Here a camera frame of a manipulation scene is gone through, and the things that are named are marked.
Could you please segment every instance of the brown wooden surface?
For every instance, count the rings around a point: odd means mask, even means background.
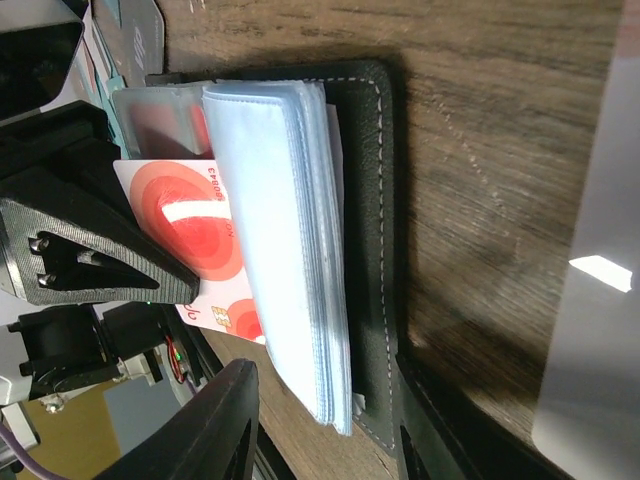
[[[406,69],[415,354],[530,443],[622,0],[159,4],[169,71]],[[376,478],[349,470],[371,452],[392,470],[359,430],[339,439],[294,408],[259,347],[209,338],[224,360],[259,358],[261,418],[300,478]]]

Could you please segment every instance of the white plastic part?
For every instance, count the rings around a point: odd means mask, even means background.
[[[0,327],[0,405],[27,400],[31,392],[31,376],[23,377],[20,364],[29,360],[22,335]]]

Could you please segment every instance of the red wire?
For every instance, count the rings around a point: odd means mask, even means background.
[[[167,336],[166,338],[169,347],[169,364],[171,365],[173,376],[179,384],[183,384],[184,375],[180,371],[180,365],[178,364],[178,359],[176,358],[176,348],[173,345],[173,340],[171,340],[171,337]]]

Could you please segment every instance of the red circle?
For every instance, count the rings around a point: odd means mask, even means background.
[[[252,299],[245,298],[233,303],[227,310],[227,315],[231,321],[231,327],[227,330],[229,333],[249,340],[255,340],[264,335],[256,304]]]
[[[237,275],[243,265],[231,220],[195,211],[189,216],[188,208],[168,218],[166,210],[175,211],[183,202],[226,202],[217,172],[215,178],[214,185],[179,163],[151,162],[134,175],[130,198],[143,230],[202,278],[223,281]]]

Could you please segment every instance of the stitched edge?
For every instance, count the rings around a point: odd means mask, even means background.
[[[391,344],[389,341],[389,323],[387,321],[387,307],[385,305],[385,288],[384,288],[384,194],[382,190],[382,94],[380,88],[374,80],[367,78],[356,77],[329,77],[329,78],[305,78],[305,82],[362,82],[368,83],[373,86],[378,95],[378,188],[380,193],[380,304],[382,307],[382,319],[384,321],[384,337],[387,346],[387,377],[389,380],[389,410],[391,411],[391,418],[393,422],[393,387],[391,381]],[[358,417],[356,420],[361,424],[369,434],[373,435],[380,443],[382,443],[389,450],[394,450],[396,447],[395,435],[393,428],[391,429],[391,445],[387,445],[378,435],[373,433],[364,421]]]

